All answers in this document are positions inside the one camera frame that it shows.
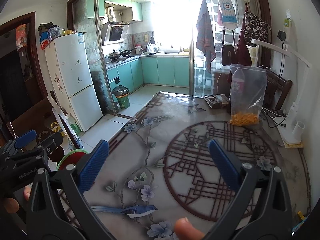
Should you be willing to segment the person's left hand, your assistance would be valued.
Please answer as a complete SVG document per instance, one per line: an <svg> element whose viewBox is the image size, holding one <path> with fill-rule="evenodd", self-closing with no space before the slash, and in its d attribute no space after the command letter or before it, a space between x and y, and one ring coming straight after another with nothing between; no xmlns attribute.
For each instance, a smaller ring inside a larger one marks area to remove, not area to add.
<svg viewBox="0 0 320 240"><path fill-rule="evenodd" d="M30 192L31 192L31 187L26 186L23 191L23 196L26 201L29 200ZM5 200L2 201L2 203L7 213L16 213L20 208L18 201L15 200L14 198L6 198Z"/></svg>

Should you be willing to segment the person's right hand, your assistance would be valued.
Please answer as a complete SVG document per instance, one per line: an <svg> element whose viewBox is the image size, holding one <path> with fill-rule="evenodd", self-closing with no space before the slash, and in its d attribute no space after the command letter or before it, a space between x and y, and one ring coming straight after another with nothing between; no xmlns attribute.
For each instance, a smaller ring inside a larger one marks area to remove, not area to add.
<svg viewBox="0 0 320 240"><path fill-rule="evenodd" d="M193 227L187 217L176 221L174 231L179 240L202 240L204 238L204 233Z"/></svg>

